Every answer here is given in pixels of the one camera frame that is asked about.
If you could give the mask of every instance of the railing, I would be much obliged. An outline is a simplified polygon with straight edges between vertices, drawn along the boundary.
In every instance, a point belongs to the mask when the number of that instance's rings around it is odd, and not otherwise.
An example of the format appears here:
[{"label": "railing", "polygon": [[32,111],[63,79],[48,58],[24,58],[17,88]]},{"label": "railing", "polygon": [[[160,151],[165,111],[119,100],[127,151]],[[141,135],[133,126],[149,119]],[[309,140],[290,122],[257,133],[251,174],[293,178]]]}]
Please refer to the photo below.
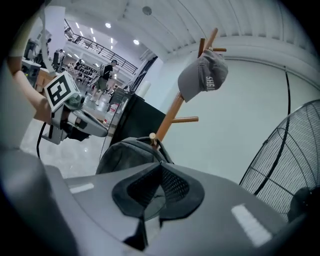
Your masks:
[{"label": "railing", "polygon": [[124,58],[115,54],[113,51],[103,47],[102,45],[94,41],[91,41],[88,38],[75,34],[66,20],[64,20],[64,36],[68,41],[82,46],[92,52],[95,52],[110,61],[116,60],[120,67],[122,67],[124,70],[128,71],[131,74],[134,74],[138,69],[135,65],[131,64],[129,61],[126,61]]}]

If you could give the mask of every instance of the gray backpack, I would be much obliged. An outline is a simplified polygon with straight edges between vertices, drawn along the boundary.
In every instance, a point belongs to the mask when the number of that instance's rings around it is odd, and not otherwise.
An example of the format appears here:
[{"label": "gray backpack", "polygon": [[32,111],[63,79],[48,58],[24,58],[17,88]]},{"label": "gray backpack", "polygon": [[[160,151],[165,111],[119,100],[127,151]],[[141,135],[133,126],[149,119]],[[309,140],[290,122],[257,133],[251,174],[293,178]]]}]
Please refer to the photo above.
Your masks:
[{"label": "gray backpack", "polygon": [[149,137],[129,137],[115,143],[103,154],[96,174],[111,173],[161,161],[173,164],[163,144],[159,140],[157,144],[160,146],[159,150],[150,145]]}]

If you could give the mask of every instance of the baseball cap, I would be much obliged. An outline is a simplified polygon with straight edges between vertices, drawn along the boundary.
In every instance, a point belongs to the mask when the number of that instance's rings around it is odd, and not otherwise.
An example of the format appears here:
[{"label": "baseball cap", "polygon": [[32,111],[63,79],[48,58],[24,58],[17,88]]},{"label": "baseball cap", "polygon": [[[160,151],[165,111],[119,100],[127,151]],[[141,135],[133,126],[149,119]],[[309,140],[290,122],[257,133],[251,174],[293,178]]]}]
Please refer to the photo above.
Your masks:
[{"label": "baseball cap", "polygon": [[183,99],[188,102],[200,92],[219,89],[227,74],[228,66],[224,58],[214,51],[204,50],[179,75],[178,87]]}]

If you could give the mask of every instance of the wooden coat rack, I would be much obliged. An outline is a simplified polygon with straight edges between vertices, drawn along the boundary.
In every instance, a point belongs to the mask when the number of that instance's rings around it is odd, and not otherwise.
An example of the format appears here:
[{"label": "wooden coat rack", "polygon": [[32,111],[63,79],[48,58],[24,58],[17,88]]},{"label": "wooden coat rack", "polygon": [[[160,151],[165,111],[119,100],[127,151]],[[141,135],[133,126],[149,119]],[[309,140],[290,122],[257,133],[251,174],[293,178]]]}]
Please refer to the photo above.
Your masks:
[{"label": "wooden coat rack", "polygon": [[[218,33],[218,29],[215,28],[212,31],[210,38],[207,40],[207,42],[206,42],[205,38],[200,39],[200,45],[199,45],[198,56],[197,56],[198,58],[201,56],[201,54],[203,53],[204,50],[208,50],[212,46],[212,44],[217,36],[217,33]],[[213,48],[213,51],[226,52],[227,49]],[[176,95],[169,111],[167,112],[166,116],[164,117],[158,131],[156,132],[156,138],[158,138],[160,141],[162,141],[164,139],[164,137],[165,137],[166,133],[168,132],[172,123],[186,123],[186,122],[198,122],[199,121],[199,118],[197,116],[175,118],[183,102],[184,102],[184,98],[182,97],[181,92],[179,92]],[[152,138],[150,137],[150,139],[151,139],[151,144],[153,145],[152,141],[154,141],[154,139],[155,139],[154,133],[152,133]]]}]

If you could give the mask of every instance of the metal wire cage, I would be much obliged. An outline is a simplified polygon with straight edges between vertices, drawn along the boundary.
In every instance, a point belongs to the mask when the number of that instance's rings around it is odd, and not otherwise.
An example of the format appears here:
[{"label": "metal wire cage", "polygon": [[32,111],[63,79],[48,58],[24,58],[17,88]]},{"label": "metal wire cage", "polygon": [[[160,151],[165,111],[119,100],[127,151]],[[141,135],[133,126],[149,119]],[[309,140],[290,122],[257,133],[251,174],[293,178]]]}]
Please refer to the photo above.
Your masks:
[{"label": "metal wire cage", "polygon": [[245,172],[240,186],[291,222],[319,204],[320,100],[308,102],[271,133]]}]

